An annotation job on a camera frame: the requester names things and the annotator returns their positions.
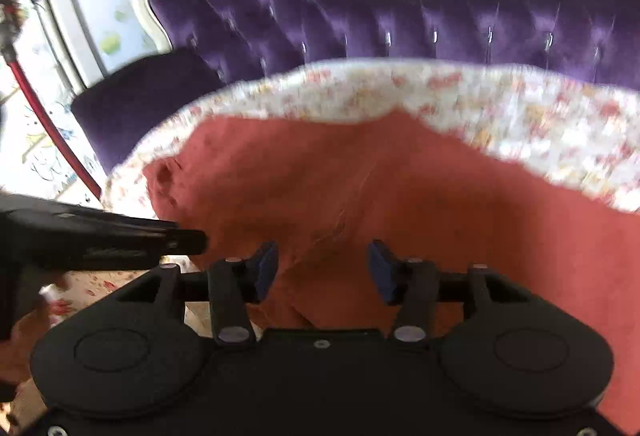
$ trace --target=red pole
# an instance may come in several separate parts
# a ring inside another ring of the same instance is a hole
[[[29,105],[31,105],[33,112],[38,117],[38,120],[40,120],[40,123],[42,123],[44,130],[51,138],[53,145],[55,145],[60,153],[64,156],[66,162],[71,165],[71,168],[82,180],[82,183],[86,185],[86,187],[91,191],[92,194],[94,194],[97,199],[100,199],[100,186],[98,186],[98,183],[96,183],[94,178],[91,177],[91,174],[87,172],[86,168],[84,168],[84,165],[82,165],[78,157],[69,148],[69,145],[66,144],[65,139],[62,137],[62,134],[60,134],[60,131],[58,131],[58,128],[53,124],[49,117],[49,114],[47,114],[47,111],[45,111],[44,107],[42,106],[38,95],[36,95],[35,91],[33,90],[33,87],[29,83],[29,80],[20,67],[20,64],[13,61],[8,62],[7,65],[14,74],[15,81],[18,82],[18,85],[20,86],[20,89],[22,89],[27,102],[29,102]]]

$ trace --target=silver screw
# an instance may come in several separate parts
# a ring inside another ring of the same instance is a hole
[[[249,339],[249,330],[242,326],[229,326],[220,330],[218,338],[228,344],[239,344]]]
[[[47,431],[47,436],[67,436],[66,431],[62,427],[52,425]]]
[[[426,336],[424,329],[418,326],[400,326],[394,331],[394,337],[401,342],[420,342]]]

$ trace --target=purple bed frame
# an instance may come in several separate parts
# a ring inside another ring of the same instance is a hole
[[[149,0],[174,51],[72,110],[104,169],[208,92],[329,58],[528,64],[640,89],[640,0]]]

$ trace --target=red cloth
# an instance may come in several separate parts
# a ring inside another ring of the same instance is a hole
[[[257,324],[388,330],[395,310],[366,265],[374,238],[443,269],[486,263],[607,338],[616,370],[601,409],[627,431],[640,426],[640,217],[401,112],[359,125],[208,119],[145,176],[159,217],[209,235],[200,268],[279,243]]]

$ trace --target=purple velvet upholstery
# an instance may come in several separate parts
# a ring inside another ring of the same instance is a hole
[[[640,0],[150,3],[174,48],[190,49],[212,70],[212,82],[203,92],[306,62],[364,56],[529,64],[581,80],[640,88]],[[139,77],[138,83],[145,80]],[[84,105],[74,106],[92,145],[100,146],[98,157],[107,170],[126,157],[143,132],[197,96],[196,90],[183,92],[182,80],[159,80],[152,90],[134,85],[111,82],[111,98],[101,106],[91,104],[92,88],[82,95]],[[125,109],[128,104],[120,99],[130,90],[142,92],[136,109]],[[120,112],[126,113],[122,125],[94,127],[98,114]]]

